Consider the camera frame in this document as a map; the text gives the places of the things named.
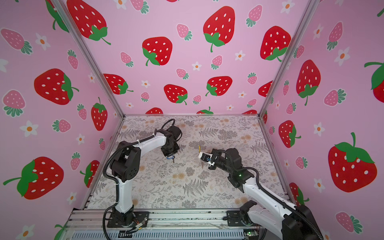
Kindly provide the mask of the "key with blue tag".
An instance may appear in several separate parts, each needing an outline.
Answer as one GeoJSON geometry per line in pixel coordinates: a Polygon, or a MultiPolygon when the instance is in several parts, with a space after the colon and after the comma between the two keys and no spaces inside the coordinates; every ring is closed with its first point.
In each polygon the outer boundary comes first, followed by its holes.
{"type": "Polygon", "coordinates": [[[175,162],[175,155],[167,156],[168,160],[172,160],[172,162],[175,162]]]}

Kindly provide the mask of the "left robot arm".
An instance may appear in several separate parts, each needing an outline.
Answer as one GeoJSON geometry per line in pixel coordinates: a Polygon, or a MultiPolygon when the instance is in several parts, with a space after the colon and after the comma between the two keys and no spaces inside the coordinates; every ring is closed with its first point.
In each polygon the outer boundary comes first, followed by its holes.
{"type": "Polygon", "coordinates": [[[115,182],[115,203],[106,209],[111,210],[110,223],[128,227],[135,222],[132,197],[133,179],[139,172],[141,157],[160,148],[166,158],[174,159],[180,149],[178,141],[182,137],[180,128],[171,125],[169,128],[155,130],[154,133],[133,143],[122,141],[117,150],[103,167],[103,176],[115,182]]]}

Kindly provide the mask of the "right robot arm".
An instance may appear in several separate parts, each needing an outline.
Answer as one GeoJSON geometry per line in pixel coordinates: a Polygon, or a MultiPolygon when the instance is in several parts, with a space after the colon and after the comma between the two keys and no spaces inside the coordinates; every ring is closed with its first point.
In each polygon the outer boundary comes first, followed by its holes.
{"type": "Polygon", "coordinates": [[[324,237],[311,210],[296,206],[279,197],[260,183],[260,173],[244,167],[237,149],[199,152],[199,159],[209,164],[210,170],[227,172],[234,188],[252,198],[242,208],[241,221],[245,225],[260,225],[281,240],[322,240],[324,237]]]}

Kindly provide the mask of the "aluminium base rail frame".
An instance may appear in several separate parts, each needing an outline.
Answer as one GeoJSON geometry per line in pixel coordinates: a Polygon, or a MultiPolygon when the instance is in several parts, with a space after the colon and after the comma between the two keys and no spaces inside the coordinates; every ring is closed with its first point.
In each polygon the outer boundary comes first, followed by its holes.
{"type": "Polygon", "coordinates": [[[239,209],[139,209],[140,230],[112,221],[103,210],[73,211],[58,240],[278,240],[266,224],[246,226],[239,209]]]}

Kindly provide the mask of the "left corner aluminium post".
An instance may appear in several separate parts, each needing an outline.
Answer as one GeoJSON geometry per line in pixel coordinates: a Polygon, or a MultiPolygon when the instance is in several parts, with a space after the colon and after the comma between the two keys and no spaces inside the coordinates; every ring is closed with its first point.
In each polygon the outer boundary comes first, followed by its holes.
{"type": "Polygon", "coordinates": [[[99,84],[104,90],[104,93],[106,94],[107,98],[111,102],[112,106],[114,107],[115,111],[117,112],[120,119],[124,119],[125,114],[120,107],[119,103],[117,102],[115,95],[113,94],[112,90],[110,89],[107,80],[105,79],[102,71],[100,70],[97,62],[95,61],[95,58],[93,57],[90,49],[88,48],[87,44],[84,41],[83,36],[79,32],[78,28],[76,27],[76,24],[72,17],[70,16],[70,13],[66,6],[66,1],[59,1],[59,0],[53,0],[53,4],[56,6],[57,11],[62,18],[63,22],[69,29],[70,34],[72,35],[74,41],[76,42],[77,46],[79,47],[80,51],[82,52],[82,55],[84,56],[87,64],[89,65],[90,69],[92,70],[93,74],[97,78],[99,84]]]}

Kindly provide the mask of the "corner aluminium post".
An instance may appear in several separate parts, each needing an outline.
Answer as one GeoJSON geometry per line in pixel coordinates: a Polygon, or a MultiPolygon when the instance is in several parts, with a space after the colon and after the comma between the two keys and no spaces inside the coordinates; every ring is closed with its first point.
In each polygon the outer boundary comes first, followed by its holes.
{"type": "Polygon", "coordinates": [[[115,95],[113,94],[112,90],[110,89],[107,80],[105,79],[102,71],[100,70],[97,62],[95,61],[95,58],[93,57],[90,49],[88,48],[87,44],[84,41],[83,36],[79,32],[78,28],[76,27],[76,24],[72,17],[70,16],[70,13],[66,6],[66,1],[59,1],[59,0],[53,0],[53,4],[56,6],[57,11],[62,18],[63,22],[69,29],[70,34],[72,35],[74,41],[76,42],[77,46],[79,47],[80,51],[82,52],[82,55],[84,56],[87,64],[89,65],[90,69],[92,70],[93,74],[97,78],[99,84],[104,90],[104,93],[106,94],[107,98],[111,102],[112,106],[114,107],[115,111],[117,112],[120,119],[124,119],[125,114],[120,107],[119,103],[117,102],[115,95]]]}
{"type": "Polygon", "coordinates": [[[302,15],[301,20],[299,21],[298,27],[292,37],[292,41],[290,43],[290,46],[288,47],[287,52],[285,53],[285,56],[282,60],[282,63],[280,67],[278,68],[278,71],[275,75],[275,78],[272,82],[272,85],[270,87],[270,90],[267,94],[266,100],[261,108],[261,111],[259,113],[259,119],[262,119],[265,115],[267,108],[272,100],[272,97],[274,96],[276,89],[278,88],[280,81],[283,79],[283,76],[288,68],[289,63],[291,62],[293,58],[294,51],[296,47],[298,47],[304,33],[306,32],[306,29],[311,22],[313,15],[316,12],[316,9],[319,5],[320,1],[318,0],[311,0],[308,2],[305,11],[302,15]]]}

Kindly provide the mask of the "right corner aluminium post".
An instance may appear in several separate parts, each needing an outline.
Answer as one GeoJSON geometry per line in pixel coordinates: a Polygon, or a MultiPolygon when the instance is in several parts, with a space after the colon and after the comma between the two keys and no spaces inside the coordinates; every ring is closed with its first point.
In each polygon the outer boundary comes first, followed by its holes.
{"type": "Polygon", "coordinates": [[[272,82],[272,85],[270,87],[270,90],[267,94],[266,100],[261,108],[261,111],[259,113],[259,119],[262,119],[265,115],[267,108],[272,100],[272,97],[274,96],[276,89],[278,88],[280,81],[283,79],[283,76],[288,68],[289,63],[291,62],[293,58],[294,51],[296,47],[298,47],[304,33],[306,32],[306,29],[311,22],[313,15],[316,12],[316,9],[319,5],[320,1],[318,0],[311,0],[308,2],[305,11],[302,15],[301,20],[299,21],[298,27],[292,37],[292,41],[290,43],[290,46],[288,47],[287,52],[285,53],[285,56],[282,60],[282,63],[280,67],[278,68],[278,71],[275,75],[275,78],[272,82]]]}

